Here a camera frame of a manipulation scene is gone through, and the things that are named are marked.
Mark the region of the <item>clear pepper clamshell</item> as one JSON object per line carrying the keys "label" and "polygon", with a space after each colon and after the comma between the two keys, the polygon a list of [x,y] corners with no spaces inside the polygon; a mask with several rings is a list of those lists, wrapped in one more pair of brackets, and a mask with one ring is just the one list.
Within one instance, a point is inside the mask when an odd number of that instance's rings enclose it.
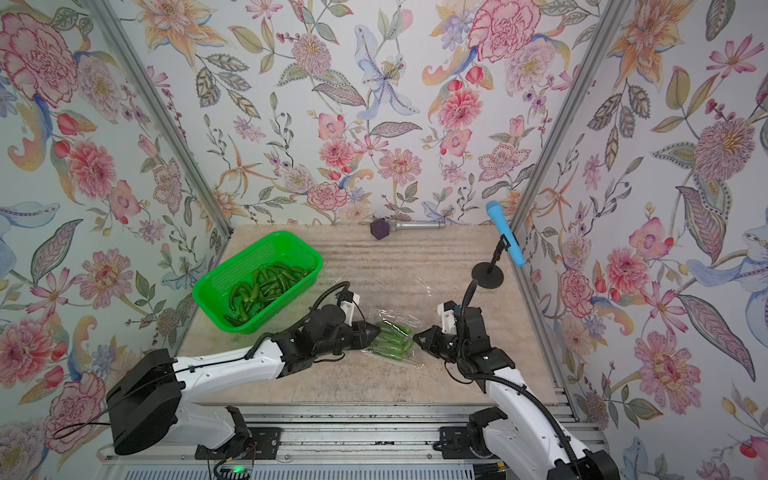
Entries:
{"label": "clear pepper clamshell", "polygon": [[363,350],[365,354],[401,367],[421,369],[424,366],[414,340],[424,327],[420,319],[391,309],[377,309],[374,325],[379,333]]}

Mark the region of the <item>curved green pepper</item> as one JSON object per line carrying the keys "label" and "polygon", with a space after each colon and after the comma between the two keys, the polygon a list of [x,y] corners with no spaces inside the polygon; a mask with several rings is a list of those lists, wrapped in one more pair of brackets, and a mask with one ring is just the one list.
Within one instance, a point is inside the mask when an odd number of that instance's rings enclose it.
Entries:
{"label": "curved green pepper", "polygon": [[229,293],[229,313],[224,318],[239,327],[263,313],[268,306],[303,280],[309,271],[281,262],[266,264],[252,273],[252,279],[238,282]]}

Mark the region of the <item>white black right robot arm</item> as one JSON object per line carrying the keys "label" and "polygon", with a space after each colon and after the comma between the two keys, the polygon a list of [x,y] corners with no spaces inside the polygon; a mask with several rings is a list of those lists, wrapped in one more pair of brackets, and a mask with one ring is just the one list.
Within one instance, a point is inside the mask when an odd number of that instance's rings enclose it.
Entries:
{"label": "white black right robot arm", "polygon": [[438,307],[441,324],[414,336],[415,343],[462,383],[476,385],[493,405],[462,427],[443,427],[433,448],[445,459],[499,460],[519,479],[618,479],[604,450],[573,436],[530,390],[514,361],[491,344],[482,311],[453,301]]}

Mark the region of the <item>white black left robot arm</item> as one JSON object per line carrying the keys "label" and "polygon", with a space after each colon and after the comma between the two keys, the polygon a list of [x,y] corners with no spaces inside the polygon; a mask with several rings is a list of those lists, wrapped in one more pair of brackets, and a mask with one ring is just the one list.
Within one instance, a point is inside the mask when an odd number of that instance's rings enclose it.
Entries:
{"label": "white black left robot arm", "polygon": [[352,308],[324,305],[289,329],[264,334],[251,347],[196,357],[171,357],[161,349],[143,357],[107,394],[107,414],[117,455],[157,444],[196,444],[237,457],[255,443],[239,408],[198,404],[228,388],[281,379],[320,358],[364,350],[378,326],[352,321]]}

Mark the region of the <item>black microphone stand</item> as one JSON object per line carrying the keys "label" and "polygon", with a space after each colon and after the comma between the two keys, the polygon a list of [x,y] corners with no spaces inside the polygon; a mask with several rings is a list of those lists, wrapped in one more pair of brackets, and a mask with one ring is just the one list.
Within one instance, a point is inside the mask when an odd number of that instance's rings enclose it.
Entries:
{"label": "black microphone stand", "polygon": [[480,262],[473,267],[471,272],[472,279],[477,282],[479,287],[493,290],[503,284],[504,273],[498,266],[498,262],[508,247],[509,242],[504,235],[501,235],[496,244],[492,259],[489,262]]}

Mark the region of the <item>green plastic basket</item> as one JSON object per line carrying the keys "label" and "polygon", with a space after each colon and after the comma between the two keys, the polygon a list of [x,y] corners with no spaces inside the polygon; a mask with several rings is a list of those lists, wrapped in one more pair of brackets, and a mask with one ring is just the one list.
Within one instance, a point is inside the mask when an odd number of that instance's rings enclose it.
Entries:
{"label": "green plastic basket", "polygon": [[313,286],[323,264],[308,243],[277,231],[205,275],[193,298],[220,330],[250,334]]}

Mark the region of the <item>blue microphone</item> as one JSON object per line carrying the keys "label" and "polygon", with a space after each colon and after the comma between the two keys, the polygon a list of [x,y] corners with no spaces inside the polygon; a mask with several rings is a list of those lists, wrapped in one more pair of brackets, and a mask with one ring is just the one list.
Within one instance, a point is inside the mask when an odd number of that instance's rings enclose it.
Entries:
{"label": "blue microphone", "polygon": [[523,267],[526,264],[523,252],[505,218],[501,204],[497,201],[488,202],[486,204],[486,212],[496,226],[511,261],[517,267]]}

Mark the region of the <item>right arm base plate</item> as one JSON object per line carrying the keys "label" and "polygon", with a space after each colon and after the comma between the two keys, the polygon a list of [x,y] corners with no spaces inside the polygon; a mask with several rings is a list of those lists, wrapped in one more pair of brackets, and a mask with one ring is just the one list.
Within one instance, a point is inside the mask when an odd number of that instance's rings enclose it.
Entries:
{"label": "right arm base plate", "polygon": [[439,438],[432,444],[434,451],[439,452],[446,460],[486,460],[495,459],[477,432],[472,432],[466,426],[444,426],[439,429]]}

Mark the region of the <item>aluminium rail frame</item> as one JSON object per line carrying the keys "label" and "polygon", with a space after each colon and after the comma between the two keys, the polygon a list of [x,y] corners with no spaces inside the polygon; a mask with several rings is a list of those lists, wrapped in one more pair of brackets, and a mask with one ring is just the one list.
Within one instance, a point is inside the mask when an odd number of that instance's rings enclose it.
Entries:
{"label": "aluminium rail frame", "polygon": [[262,444],[247,459],[221,464],[193,444],[103,456],[99,479],[456,478],[487,470],[489,459],[446,459],[435,449],[447,427],[483,409],[471,404],[245,404]]}

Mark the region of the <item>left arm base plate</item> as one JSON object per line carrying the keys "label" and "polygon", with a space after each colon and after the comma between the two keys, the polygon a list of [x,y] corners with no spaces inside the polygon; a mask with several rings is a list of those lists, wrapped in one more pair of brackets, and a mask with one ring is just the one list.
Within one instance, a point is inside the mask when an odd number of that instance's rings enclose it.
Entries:
{"label": "left arm base plate", "polygon": [[195,460],[275,460],[283,430],[279,427],[249,427],[249,434],[238,434],[217,449],[196,448]]}

